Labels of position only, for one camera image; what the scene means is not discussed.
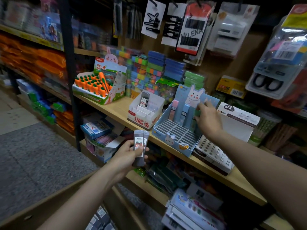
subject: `forearm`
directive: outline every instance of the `forearm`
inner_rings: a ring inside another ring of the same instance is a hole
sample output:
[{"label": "forearm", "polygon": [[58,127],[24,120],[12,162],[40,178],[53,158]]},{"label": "forearm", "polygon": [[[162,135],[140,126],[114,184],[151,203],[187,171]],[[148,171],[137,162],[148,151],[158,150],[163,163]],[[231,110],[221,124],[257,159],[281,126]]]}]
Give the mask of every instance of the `forearm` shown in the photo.
[{"label": "forearm", "polygon": [[212,139],[295,229],[307,226],[307,171],[221,131]]},{"label": "forearm", "polygon": [[113,186],[115,175],[112,165],[103,166],[39,230],[84,230]]}]

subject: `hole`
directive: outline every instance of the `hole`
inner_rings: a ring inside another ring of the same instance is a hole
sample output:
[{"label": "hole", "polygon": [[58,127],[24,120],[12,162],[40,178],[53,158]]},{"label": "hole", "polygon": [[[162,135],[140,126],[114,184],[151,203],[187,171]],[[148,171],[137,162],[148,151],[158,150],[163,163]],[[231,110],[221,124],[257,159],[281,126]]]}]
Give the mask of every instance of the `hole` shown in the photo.
[{"label": "hole", "polygon": [[26,221],[26,220],[31,219],[32,217],[33,217],[33,215],[31,215],[31,216],[26,216],[23,220]]}]

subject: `person's right hand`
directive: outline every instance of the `person's right hand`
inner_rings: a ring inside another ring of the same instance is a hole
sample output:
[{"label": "person's right hand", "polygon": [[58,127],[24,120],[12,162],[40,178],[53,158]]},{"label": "person's right hand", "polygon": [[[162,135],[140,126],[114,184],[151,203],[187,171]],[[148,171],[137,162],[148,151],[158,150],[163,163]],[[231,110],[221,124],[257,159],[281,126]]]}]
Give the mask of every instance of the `person's right hand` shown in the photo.
[{"label": "person's right hand", "polygon": [[211,102],[200,103],[196,109],[201,111],[199,117],[195,116],[199,129],[209,140],[214,142],[223,130],[221,117]]}]

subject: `hand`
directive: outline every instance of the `hand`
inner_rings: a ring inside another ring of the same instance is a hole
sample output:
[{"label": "hand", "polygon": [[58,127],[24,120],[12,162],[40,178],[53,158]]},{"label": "hand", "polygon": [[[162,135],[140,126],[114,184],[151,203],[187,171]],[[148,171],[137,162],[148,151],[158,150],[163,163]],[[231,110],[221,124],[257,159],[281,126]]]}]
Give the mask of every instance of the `hand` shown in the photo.
[{"label": "hand", "polygon": [[211,102],[200,103],[196,109],[201,111],[200,117],[195,116],[199,129],[209,140],[214,142],[223,130],[221,117]]},{"label": "hand", "polygon": [[117,183],[121,181],[130,170],[135,169],[132,166],[135,157],[139,156],[143,153],[144,147],[139,147],[137,150],[133,151],[134,141],[127,140],[114,154],[112,159],[108,164],[112,165],[112,168],[115,169],[115,177],[113,178],[113,182]]}]

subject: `yellow box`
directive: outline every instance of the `yellow box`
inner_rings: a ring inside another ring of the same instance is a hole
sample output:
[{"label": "yellow box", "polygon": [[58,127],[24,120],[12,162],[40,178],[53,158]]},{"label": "yellow box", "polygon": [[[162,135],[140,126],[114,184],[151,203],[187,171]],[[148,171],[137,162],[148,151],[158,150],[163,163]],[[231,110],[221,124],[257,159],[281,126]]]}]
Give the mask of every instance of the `yellow box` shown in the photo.
[{"label": "yellow box", "polygon": [[235,97],[244,98],[247,93],[245,85],[246,81],[234,77],[222,76],[216,90]]}]

